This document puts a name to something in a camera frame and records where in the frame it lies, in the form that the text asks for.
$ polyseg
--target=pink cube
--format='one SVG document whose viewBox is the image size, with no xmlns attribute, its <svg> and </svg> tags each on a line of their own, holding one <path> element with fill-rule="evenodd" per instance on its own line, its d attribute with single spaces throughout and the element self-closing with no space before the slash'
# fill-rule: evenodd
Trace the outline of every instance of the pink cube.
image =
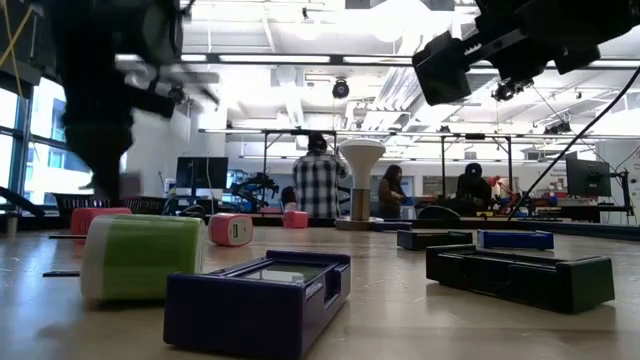
<svg viewBox="0 0 640 360">
<path fill-rule="evenodd" d="M 100 215 L 131 214 L 127 208 L 77 208 L 71 213 L 71 234 L 87 235 L 93 219 Z"/>
<path fill-rule="evenodd" d="M 287 229 L 304 229 L 309 226 L 309 214 L 304 211 L 287 211 L 284 213 L 283 223 Z"/>
<path fill-rule="evenodd" d="M 209 220 L 209 239 L 221 246 L 243 246 L 253 240 L 253 220 L 244 214 L 215 214 Z"/>
</svg>

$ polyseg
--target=black pole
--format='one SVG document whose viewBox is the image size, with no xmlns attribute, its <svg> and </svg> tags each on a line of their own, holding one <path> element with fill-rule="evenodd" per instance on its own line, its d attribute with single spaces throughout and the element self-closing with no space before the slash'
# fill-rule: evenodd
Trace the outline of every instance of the black pole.
<svg viewBox="0 0 640 360">
<path fill-rule="evenodd" d="M 513 193 L 513 157 L 511 156 L 511 137 L 507 136 L 507 164 L 509 165 L 509 191 Z"/>
<path fill-rule="evenodd" d="M 446 136 L 442 136 L 440 138 L 440 145 L 441 145 L 441 150 L 442 150 L 442 196 L 446 197 L 447 196 L 447 184 L 445 181 L 445 175 L 446 175 L 446 171 L 445 171 L 445 164 L 444 164 L 444 139 Z"/>
<path fill-rule="evenodd" d="M 267 141 L 269 138 L 269 132 L 264 132 L 264 158 L 262 159 L 262 174 L 267 175 L 267 150 L 269 149 L 269 142 Z M 264 199 L 267 196 L 267 188 L 262 188 L 262 204 L 264 204 Z"/>
</svg>

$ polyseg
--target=robotic equipment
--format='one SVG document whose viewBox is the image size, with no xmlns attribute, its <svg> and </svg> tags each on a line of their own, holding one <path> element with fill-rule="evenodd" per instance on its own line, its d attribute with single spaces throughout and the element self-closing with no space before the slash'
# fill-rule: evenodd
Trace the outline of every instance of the robotic equipment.
<svg viewBox="0 0 640 360">
<path fill-rule="evenodd" d="M 385 153 L 386 148 L 379 141 L 351 139 L 340 144 L 340 152 L 347 159 L 353 171 L 351 189 L 351 220 L 368 221 L 370 210 L 369 178 L 371 169 Z"/>
<path fill-rule="evenodd" d="M 494 92 L 511 99 L 533 84 L 548 62 L 560 74 L 600 58 L 598 45 L 621 36 L 640 23 L 640 2 L 612 0 L 476 0 L 481 14 L 477 33 L 454 39 L 446 32 L 413 56 L 420 86 L 429 105 L 471 95 L 465 73 L 480 60 L 500 71 Z"/>
<path fill-rule="evenodd" d="M 179 0 L 33 1 L 51 23 L 67 99 L 67 144 L 91 168 L 94 184 L 109 198 L 120 196 L 119 159 L 133 144 L 132 109 L 171 117 L 175 105 L 153 88 L 127 85 L 115 56 L 136 54 L 156 69 L 179 62 L 182 20 L 193 2 L 181 9 Z M 218 103 L 208 90 L 201 92 Z"/>
<path fill-rule="evenodd" d="M 231 195 L 248 201 L 251 205 L 251 213 L 257 213 L 259 208 L 269 206 L 264 198 L 260 200 L 257 197 L 257 194 L 262 190 L 271 190 L 271 198 L 273 199 L 280 191 L 280 187 L 268 175 L 261 172 L 243 183 L 231 185 Z"/>
</svg>

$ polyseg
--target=ceiling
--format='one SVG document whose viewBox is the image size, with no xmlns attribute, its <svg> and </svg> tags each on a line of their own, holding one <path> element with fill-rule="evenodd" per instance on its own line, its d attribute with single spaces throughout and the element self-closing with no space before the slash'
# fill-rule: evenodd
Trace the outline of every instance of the ceiling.
<svg viewBox="0 0 640 360">
<path fill-rule="evenodd" d="M 419 0 L 387 0 L 368 10 L 345 9 L 351 4 L 346 0 L 198 0 L 192 20 L 185 24 L 183 52 L 412 55 L 446 30 L 468 36 L 477 14 L 468 5 L 457 6 L 454 12 L 431 11 Z M 303 18 L 303 7 L 308 19 Z M 637 57 L 640 29 L 603 44 L 601 52 L 603 58 Z M 234 128 L 436 131 L 448 125 L 456 132 L 486 133 L 542 133 L 545 125 L 558 120 L 555 113 L 569 119 L 578 131 L 631 76 L 631 71 L 623 70 L 581 70 L 564 76 L 546 71 L 535 78 L 533 88 L 497 103 L 491 98 L 497 73 L 472 71 L 469 80 L 474 92 L 464 103 L 429 107 L 411 68 L 297 66 L 291 80 L 296 86 L 284 86 L 276 66 L 193 68 L 219 75 L 219 81 L 210 86 L 228 107 L 228 122 Z M 345 78 L 349 84 L 345 99 L 336 100 L 331 94 L 336 78 Z M 640 91 L 640 85 L 634 90 Z M 596 130 L 611 134 L 607 127 Z"/>
</svg>

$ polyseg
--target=white cylinder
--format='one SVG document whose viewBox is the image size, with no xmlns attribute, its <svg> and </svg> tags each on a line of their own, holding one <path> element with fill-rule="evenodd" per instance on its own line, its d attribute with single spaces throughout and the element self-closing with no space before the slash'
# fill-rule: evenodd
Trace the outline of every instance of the white cylinder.
<svg viewBox="0 0 640 360">
<path fill-rule="evenodd" d="M 353 189 L 369 189 L 371 169 L 385 151 L 382 143 L 371 139 L 350 139 L 340 144 L 340 153 L 353 173 Z"/>
</svg>

